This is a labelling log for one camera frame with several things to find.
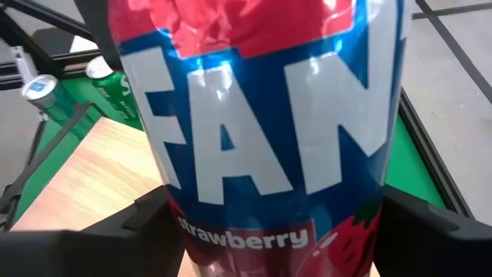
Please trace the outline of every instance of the green mat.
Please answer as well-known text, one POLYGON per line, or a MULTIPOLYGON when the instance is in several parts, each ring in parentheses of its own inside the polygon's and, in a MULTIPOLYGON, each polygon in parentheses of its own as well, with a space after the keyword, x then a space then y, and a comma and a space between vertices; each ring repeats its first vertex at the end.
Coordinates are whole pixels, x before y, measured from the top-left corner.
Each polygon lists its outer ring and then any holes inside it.
MULTIPOLYGON (((88 78, 64 81, 63 85, 78 102, 89 100, 101 108, 109 118, 142 130, 140 122, 124 120, 121 115, 98 94, 95 88, 92 87, 88 78)), ((51 121, 48 122, 38 152, 41 151, 53 137, 55 137, 60 128, 61 127, 58 124, 51 121)), ((32 174, 31 178, 25 183, 24 191, 15 214, 15 221, 21 217, 42 189, 63 166, 79 142, 80 141, 77 140, 74 135, 68 134, 56 149, 53 150, 50 156, 39 166, 35 173, 32 174)), ((400 118, 398 118, 397 125, 394 129, 394 141, 393 148, 391 149, 387 184, 427 200, 441 208, 445 208, 439 193, 425 169, 424 163, 421 161, 400 118)))

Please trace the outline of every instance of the wooden surface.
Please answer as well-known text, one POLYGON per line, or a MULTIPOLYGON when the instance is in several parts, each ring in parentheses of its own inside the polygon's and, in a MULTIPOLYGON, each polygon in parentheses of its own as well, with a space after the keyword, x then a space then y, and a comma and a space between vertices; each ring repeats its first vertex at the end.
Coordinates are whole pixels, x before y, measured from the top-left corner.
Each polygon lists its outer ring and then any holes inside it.
MULTIPOLYGON (((145 133, 102 118, 11 231, 82 230, 162 183, 145 133)), ((178 276, 196 277, 186 253, 178 276)))

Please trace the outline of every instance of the sprite can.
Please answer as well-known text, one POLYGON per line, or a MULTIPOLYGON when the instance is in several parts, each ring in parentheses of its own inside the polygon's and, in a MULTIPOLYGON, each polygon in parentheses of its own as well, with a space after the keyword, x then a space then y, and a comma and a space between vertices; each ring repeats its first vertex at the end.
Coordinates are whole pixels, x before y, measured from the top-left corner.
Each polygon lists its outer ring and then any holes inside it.
MULTIPOLYGON (((76 113, 77 103, 55 76, 39 75, 33 78, 22 87, 21 95, 61 126, 64 126, 76 113)), ((93 125, 94 122, 84 116, 70 131, 82 140, 93 125)))
POLYGON ((137 119, 137 108, 131 95, 128 78, 125 74, 114 72, 102 56, 93 58, 85 69, 92 85, 120 112, 124 119, 137 119))

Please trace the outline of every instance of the strawberry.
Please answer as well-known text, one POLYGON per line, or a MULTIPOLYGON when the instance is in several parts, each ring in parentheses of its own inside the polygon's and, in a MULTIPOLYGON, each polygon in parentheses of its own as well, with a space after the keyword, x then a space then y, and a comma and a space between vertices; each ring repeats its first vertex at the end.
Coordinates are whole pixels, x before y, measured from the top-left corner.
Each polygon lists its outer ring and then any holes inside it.
POLYGON ((304 257, 298 277, 364 277, 371 269, 380 200, 359 206, 304 257))

